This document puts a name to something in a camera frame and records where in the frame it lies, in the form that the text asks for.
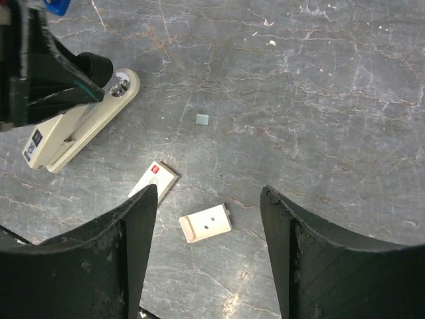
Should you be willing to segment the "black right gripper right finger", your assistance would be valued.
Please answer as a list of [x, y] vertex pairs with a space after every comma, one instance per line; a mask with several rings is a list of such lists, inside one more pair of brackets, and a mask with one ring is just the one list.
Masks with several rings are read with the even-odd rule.
[[423, 318], [424, 246], [360, 235], [270, 186], [260, 213], [283, 318]]

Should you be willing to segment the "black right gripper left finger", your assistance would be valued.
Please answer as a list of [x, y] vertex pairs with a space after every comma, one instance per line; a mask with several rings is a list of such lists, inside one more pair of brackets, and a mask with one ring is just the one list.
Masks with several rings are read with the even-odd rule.
[[157, 215], [148, 185], [37, 245], [1, 228], [2, 318], [140, 318]]

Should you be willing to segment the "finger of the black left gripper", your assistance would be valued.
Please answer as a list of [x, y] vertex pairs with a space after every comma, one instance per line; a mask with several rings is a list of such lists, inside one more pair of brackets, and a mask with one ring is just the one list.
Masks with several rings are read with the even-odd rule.
[[20, 121], [34, 125], [81, 104], [101, 102], [104, 90], [79, 68], [72, 54], [49, 31], [42, 1], [18, 1], [21, 8]]

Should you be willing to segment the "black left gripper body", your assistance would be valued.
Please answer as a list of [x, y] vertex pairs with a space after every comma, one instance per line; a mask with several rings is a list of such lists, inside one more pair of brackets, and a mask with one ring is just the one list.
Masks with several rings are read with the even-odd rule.
[[18, 1], [1, 2], [1, 131], [20, 121], [21, 26]]

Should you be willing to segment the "beige stapler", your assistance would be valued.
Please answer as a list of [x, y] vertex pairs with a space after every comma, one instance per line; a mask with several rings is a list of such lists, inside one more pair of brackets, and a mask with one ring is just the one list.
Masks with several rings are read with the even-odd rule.
[[139, 76], [128, 68], [114, 70], [106, 57], [77, 56], [79, 68], [104, 88], [101, 102], [80, 105], [35, 126], [23, 157], [32, 169], [61, 170], [110, 123], [139, 92]]

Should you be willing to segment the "blue stapler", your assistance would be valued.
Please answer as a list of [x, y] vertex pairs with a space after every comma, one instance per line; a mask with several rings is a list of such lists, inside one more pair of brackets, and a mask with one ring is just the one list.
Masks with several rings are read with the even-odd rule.
[[65, 15], [71, 0], [44, 0], [44, 4], [49, 13], [62, 17]]

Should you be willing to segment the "small staple strip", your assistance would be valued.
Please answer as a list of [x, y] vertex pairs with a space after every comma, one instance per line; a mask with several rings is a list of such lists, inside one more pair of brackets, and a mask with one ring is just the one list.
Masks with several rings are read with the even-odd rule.
[[209, 115], [208, 114], [197, 114], [195, 124], [199, 126], [208, 126]]

